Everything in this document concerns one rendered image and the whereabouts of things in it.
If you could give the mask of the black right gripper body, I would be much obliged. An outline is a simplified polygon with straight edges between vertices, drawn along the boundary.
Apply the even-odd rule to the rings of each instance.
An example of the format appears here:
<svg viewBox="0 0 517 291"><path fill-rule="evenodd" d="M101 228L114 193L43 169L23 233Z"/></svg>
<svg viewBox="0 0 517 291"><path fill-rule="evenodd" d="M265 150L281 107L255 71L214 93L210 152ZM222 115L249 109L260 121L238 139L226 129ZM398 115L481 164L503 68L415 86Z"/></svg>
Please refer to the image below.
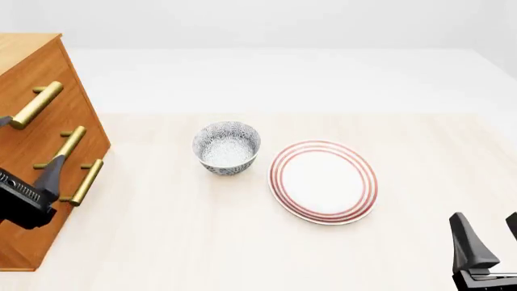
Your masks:
<svg viewBox="0 0 517 291"><path fill-rule="evenodd" d="M517 272L453 268L452 279L457 291L517 291Z"/></svg>

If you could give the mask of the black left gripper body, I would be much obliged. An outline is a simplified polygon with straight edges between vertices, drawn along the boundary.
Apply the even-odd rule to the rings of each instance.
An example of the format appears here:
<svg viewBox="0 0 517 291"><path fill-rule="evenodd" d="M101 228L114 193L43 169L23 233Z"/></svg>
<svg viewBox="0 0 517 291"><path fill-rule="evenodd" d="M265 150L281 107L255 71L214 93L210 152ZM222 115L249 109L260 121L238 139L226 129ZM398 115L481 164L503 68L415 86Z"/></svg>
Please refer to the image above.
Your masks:
<svg viewBox="0 0 517 291"><path fill-rule="evenodd" d="M47 225L56 214L54 193L41 191L0 168L0 221L8 220L25 230Z"/></svg>

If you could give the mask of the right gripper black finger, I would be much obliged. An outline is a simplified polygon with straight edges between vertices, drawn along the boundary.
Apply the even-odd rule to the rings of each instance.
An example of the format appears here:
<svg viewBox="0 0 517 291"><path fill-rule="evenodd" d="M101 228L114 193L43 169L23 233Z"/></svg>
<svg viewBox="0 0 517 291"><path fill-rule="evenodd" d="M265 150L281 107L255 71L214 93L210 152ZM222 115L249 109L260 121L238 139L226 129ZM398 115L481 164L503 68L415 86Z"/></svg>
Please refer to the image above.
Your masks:
<svg viewBox="0 0 517 291"><path fill-rule="evenodd" d="M463 213L454 213L449 218L453 240L452 272L471 269L489 269L500 260L480 240Z"/></svg>
<svg viewBox="0 0 517 291"><path fill-rule="evenodd" d="M517 240L517 212L512 213L506 218L506 224L513 237Z"/></svg>

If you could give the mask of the wooden drawer front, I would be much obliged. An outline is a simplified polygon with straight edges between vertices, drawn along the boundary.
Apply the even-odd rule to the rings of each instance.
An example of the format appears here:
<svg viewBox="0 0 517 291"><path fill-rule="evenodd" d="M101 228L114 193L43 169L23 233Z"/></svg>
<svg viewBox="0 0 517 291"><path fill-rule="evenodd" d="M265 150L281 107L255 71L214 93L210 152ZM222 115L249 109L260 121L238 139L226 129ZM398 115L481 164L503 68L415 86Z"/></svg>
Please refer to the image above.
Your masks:
<svg viewBox="0 0 517 291"><path fill-rule="evenodd" d="M16 116L27 106L37 93L37 86L48 86L59 82L63 90L24 128L18 125L0 127L0 162L10 156L18 156L27 143L44 135L45 130L57 131L69 119L69 111L77 106L75 95L78 85L73 77L69 62L57 38L42 45L28 43L29 52L21 57L22 47L13 42L0 41L0 118Z"/></svg>
<svg viewBox="0 0 517 291"><path fill-rule="evenodd" d="M0 162L0 168L26 183L34 183L44 169L35 170L33 164L50 162L66 140L60 137L60 132L82 125L86 134L66 159L60 174L60 196L72 196L88 172L82 170L81 165L103 159L111 144L95 112L76 108L69 112L66 121L57 126L56 132L45 130L42 137L28 142L20 155ZM52 207L57 211L53 219L33 230L25 230L8 220L0 221L0 271L30 272L39 268L74 209L59 200Z"/></svg>
<svg viewBox="0 0 517 291"><path fill-rule="evenodd" d="M32 87L11 116L0 117L0 213L46 215L74 203L108 142L90 106L68 79Z"/></svg>

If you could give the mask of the wooden cabinet with drawers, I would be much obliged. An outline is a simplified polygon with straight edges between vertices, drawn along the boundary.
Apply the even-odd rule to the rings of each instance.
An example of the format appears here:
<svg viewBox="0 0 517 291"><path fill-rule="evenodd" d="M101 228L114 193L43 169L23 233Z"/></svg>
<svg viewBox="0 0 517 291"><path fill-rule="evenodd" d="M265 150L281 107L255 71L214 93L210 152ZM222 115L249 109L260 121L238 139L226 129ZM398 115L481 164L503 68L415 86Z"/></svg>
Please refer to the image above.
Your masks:
<svg viewBox="0 0 517 291"><path fill-rule="evenodd" d="M22 47L21 53L16 53L15 56L21 57L25 53L29 52L29 48L31 47L28 45L28 43L33 43L35 45L42 45L43 43L48 42L49 40L52 40L54 38L57 38L61 41L61 35L58 33L0 33L0 41L5 40L7 42L13 42L15 45L19 45ZM65 59L69 62L69 67L72 70L73 77L75 77L75 80L78 85L78 89L81 91L82 96L84 97L85 101L88 103L88 105L91 108L91 111L95 112L94 107L92 106L87 93L81 83L80 78L78 77L78 74L74 68L74 65L72 61L69 58L68 53L65 50L65 47L61 41L61 49L62 52L65 55Z"/></svg>

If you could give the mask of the white plate with red rings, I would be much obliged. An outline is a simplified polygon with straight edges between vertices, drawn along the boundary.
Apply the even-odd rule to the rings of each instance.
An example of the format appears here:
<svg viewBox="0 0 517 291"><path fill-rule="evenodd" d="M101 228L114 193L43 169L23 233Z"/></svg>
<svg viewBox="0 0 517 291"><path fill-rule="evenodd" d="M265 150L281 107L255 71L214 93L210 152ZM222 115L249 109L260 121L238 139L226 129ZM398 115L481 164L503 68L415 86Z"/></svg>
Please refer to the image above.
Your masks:
<svg viewBox="0 0 517 291"><path fill-rule="evenodd" d="M271 194L296 217L318 225L346 225L374 209L379 186L371 165L337 142L287 145L267 171Z"/></svg>

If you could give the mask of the blue patterned white bowl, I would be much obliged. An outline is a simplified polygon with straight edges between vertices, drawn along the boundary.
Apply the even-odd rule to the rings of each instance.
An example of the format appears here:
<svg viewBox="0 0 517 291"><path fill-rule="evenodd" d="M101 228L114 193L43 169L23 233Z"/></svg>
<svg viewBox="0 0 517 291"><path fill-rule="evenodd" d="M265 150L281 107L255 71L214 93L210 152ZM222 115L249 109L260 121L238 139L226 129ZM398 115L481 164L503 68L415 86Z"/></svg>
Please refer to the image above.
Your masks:
<svg viewBox="0 0 517 291"><path fill-rule="evenodd" d="M258 156L260 146L258 131L235 120L205 126L191 143L200 164L219 176L233 176L245 171Z"/></svg>

